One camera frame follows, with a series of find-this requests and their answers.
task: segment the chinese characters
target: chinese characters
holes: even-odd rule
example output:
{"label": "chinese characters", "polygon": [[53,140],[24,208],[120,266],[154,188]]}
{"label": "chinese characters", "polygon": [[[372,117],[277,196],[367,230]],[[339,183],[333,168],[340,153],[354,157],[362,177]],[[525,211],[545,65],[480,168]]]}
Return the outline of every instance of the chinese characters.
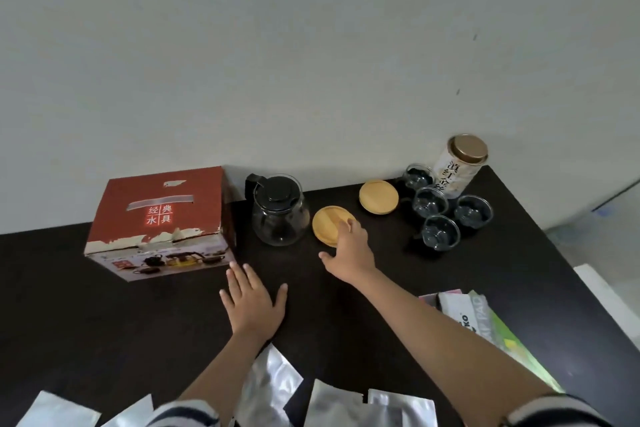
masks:
{"label": "chinese characters", "polygon": [[149,206],[145,217],[146,227],[159,227],[173,221],[173,208],[171,204]]}
{"label": "chinese characters", "polygon": [[433,185],[434,188],[444,192],[449,184],[451,184],[460,171],[460,164],[456,164],[453,160],[447,164],[447,167],[440,172],[440,176],[438,176],[438,180]]}

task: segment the tea set box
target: tea set box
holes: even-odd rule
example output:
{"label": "tea set box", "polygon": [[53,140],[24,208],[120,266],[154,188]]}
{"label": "tea set box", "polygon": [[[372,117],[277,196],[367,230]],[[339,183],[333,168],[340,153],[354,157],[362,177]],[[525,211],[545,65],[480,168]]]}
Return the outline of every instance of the tea set box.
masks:
{"label": "tea set box", "polygon": [[231,201],[220,166],[111,179],[84,255],[127,281],[226,265]]}

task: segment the teapot handle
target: teapot handle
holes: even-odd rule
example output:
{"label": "teapot handle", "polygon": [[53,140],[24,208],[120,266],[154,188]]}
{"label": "teapot handle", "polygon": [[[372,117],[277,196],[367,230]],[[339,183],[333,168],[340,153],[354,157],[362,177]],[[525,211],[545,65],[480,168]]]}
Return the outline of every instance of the teapot handle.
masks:
{"label": "teapot handle", "polygon": [[244,180],[244,199],[253,202],[253,191],[255,191],[255,187],[258,185],[264,186],[266,182],[267,178],[264,176],[249,174]]}

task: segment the white package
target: white package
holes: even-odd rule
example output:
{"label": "white package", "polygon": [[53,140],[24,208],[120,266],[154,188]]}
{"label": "white package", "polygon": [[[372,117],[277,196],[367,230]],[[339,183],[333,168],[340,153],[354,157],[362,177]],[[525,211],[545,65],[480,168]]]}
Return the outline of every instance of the white package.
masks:
{"label": "white package", "polygon": [[467,294],[439,293],[440,308],[442,313],[458,321],[467,329],[476,334],[478,332],[478,322],[476,320],[476,310],[471,302],[471,297]]}
{"label": "white package", "polygon": [[41,391],[16,427],[95,427],[100,412]]}
{"label": "white package", "polygon": [[151,394],[124,409],[102,427],[144,427],[154,411]]}
{"label": "white package", "polygon": [[244,382],[235,418],[242,427],[289,427],[284,406],[302,376],[273,344],[255,359]]}
{"label": "white package", "polygon": [[370,389],[367,401],[374,405],[400,408],[403,427],[438,427],[433,400]]}
{"label": "white package", "polygon": [[362,402],[362,395],[316,380],[305,427],[402,427],[402,411]]}

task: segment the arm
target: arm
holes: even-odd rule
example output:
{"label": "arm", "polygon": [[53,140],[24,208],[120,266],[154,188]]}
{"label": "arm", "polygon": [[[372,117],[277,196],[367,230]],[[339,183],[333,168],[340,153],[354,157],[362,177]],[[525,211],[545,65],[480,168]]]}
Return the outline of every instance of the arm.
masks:
{"label": "arm", "polygon": [[469,427],[496,427],[524,403],[551,392],[544,382],[486,339],[430,307],[376,269],[360,223],[340,223],[337,253],[320,258],[380,312],[404,347]]}
{"label": "arm", "polygon": [[179,398],[205,400],[217,411],[220,425],[231,420],[244,379],[262,345],[280,326],[287,301],[287,284],[280,286],[274,305],[253,269],[244,264],[244,270],[246,274],[231,262],[227,269],[230,296],[220,291],[231,322],[231,339]]}

